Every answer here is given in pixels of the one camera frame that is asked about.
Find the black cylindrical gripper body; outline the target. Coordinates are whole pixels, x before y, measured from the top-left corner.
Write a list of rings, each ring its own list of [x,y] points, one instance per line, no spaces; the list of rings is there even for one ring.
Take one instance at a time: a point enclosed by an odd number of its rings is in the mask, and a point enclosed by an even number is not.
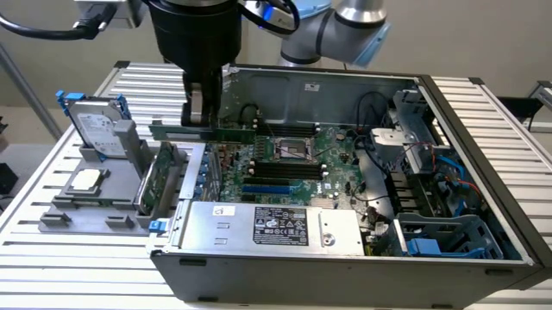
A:
[[[241,22],[236,1],[149,1],[156,44],[163,58],[189,83],[215,79],[239,54]]]

